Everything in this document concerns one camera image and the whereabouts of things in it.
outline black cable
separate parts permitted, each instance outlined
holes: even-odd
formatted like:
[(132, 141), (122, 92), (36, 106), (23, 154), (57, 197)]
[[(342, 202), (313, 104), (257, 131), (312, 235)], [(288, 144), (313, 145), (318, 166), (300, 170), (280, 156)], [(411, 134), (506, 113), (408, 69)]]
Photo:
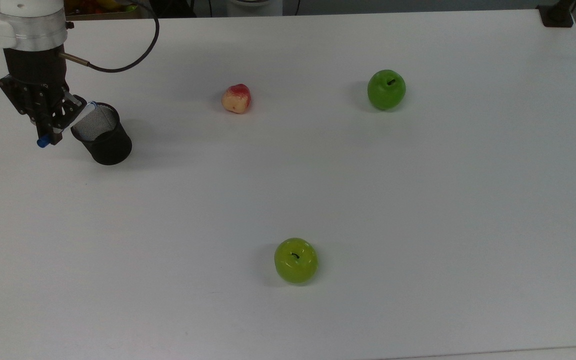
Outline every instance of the black cable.
[(86, 66), (88, 66), (90, 69), (94, 69), (96, 71), (101, 71), (102, 73), (121, 73), (122, 71), (126, 71), (128, 69), (134, 68), (137, 64), (142, 62), (142, 60), (146, 59), (148, 54), (150, 54), (151, 51), (153, 50), (153, 48), (155, 47), (155, 43), (157, 43), (157, 39), (160, 37), (160, 20), (157, 18), (157, 14), (155, 13), (155, 11), (150, 6), (147, 6), (146, 4), (141, 2), (140, 0), (131, 0), (131, 1), (133, 3), (139, 5), (140, 7), (146, 9), (152, 15), (152, 17), (155, 21), (155, 36), (152, 37), (152, 41), (151, 41), (150, 45), (148, 46), (146, 51), (144, 51), (144, 53), (137, 60), (133, 61), (131, 64), (128, 64), (124, 67), (103, 68), (103, 67), (88, 63)]

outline black bracket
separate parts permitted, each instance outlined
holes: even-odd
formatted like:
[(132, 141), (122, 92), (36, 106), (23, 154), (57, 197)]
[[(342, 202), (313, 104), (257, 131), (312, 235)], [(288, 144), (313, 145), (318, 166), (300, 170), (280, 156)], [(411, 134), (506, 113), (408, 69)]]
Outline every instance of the black bracket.
[(37, 128), (38, 139), (43, 139), (45, 145), (57, 145), (62, 131), (86, 106), (86, 100), (71, 95), (66, 84), (53, 88), (48, 84), (23, 83), (7, 75), (0, 79), (0, 88), (19, 114), (28, 115)]
[(559, 0), (552, 6), (537, 6), (544, 27), (572, 28), (573, 20), (570, 7), (574, 2), (575, 0)]

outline white container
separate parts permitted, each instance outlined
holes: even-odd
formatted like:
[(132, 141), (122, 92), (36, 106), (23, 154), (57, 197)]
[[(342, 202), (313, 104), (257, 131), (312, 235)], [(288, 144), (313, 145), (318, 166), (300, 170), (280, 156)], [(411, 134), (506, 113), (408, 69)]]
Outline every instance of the white container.
[(240, 16), (282, 16), (283, 0), (228, 0), (226, 14)]

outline pen holder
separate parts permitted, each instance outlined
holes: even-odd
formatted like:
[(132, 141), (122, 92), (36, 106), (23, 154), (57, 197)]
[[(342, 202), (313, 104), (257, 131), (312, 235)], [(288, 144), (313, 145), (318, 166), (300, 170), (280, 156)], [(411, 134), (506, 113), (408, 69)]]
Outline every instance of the pen holder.
[(98, 102), (96, 109), (70, 130), (94, 161), (104, 166), (123, 162), (133, 149), (133, 142), (119, 122), (117, 110), (103, 102)]

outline apple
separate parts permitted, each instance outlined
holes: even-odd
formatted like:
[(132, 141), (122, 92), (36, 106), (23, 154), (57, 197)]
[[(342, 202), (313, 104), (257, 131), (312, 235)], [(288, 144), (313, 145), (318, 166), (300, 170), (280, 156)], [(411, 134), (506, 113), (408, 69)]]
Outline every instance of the apple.
[(229, 112), (242, 114), (250, 106), (250, 89), (244, 84), (232, 85), (223, 93), (221, 104)]
[(274, 252), (274, 267), (283, 280), (291, 284), (304, 283), (317, 272), (319, 260), (311, 244), (299, 237), (291, 237)]
[(406, 82), (392, 70), (377, 71), (368, 81), (368, 99), (375, 108), (388, 110), (396, 107), (406, 95)]

